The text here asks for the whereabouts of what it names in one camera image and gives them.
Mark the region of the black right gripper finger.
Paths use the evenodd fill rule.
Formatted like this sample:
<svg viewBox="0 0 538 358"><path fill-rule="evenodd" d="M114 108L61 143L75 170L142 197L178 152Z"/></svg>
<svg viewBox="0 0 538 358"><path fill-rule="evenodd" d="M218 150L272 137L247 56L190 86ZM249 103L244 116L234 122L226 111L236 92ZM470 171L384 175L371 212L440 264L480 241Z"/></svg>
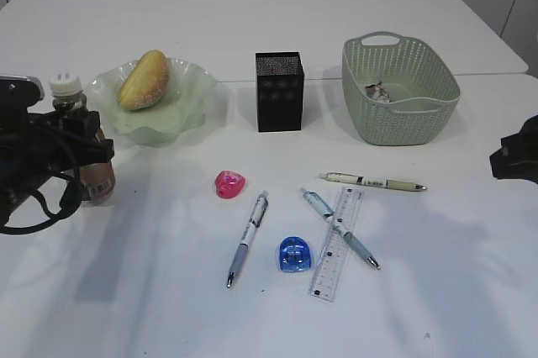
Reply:
<svg viewBox="0 0 538 358"><path fill-rule="evenodd" d="M502 138L500 149L489 156L496 179L537 183L537 119L527 119L518 133Z"/></svg>

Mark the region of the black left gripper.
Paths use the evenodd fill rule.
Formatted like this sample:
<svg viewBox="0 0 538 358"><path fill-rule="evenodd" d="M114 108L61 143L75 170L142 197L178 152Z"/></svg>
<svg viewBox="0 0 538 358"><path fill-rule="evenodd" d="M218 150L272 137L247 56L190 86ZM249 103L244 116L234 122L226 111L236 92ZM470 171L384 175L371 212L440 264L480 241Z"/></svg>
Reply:
<svg viewBox="0 0 538 358"><path fill-rule="evenodd" d="M99 113L75 110L63 118L57 113L26 115L17 134L1 134L1 222L28 198L34 198L55 224L71 217L80 207L84 190L80 167L110 162L114 155L111 139L102 142ZM52 177L66 182L60 210L50 211L40 188Z"/></svg>

